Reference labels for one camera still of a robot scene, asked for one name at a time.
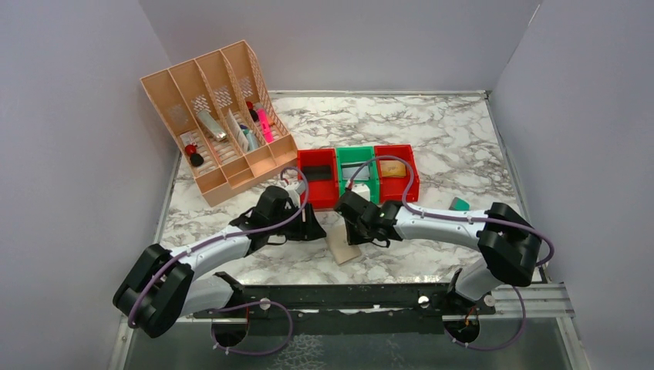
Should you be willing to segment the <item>beige card holder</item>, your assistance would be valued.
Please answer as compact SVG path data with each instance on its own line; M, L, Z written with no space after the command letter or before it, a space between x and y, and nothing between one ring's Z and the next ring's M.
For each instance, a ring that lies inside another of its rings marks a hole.
M362 255L357 245L350 245L345 224L336 224L326 233L328 248L337 265L343 265Z

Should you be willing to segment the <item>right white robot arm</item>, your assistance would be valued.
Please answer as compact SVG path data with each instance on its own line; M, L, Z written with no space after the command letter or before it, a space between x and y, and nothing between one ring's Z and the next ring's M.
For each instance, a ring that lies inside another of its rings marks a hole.
M347 190L334 210L346 222L350 244L430 240L480 252L481 259L461 268L448 287L449 300L467 307L502 284L529 286L538 264L541 237L505 203L472 211L438 211L400 200L377 206Z

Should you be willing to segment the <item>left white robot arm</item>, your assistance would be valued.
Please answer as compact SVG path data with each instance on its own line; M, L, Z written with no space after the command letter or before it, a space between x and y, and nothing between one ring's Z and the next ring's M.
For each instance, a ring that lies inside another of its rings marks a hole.
M312 205L297 190L269 186L258 202L211 237L168 250L152 244L138 257L113 296L113 306L131 328L149 337L165 333L179 317L226 307L234 283L205 278L227 262L253 254L272 236L286 241L315 241L326 236Z

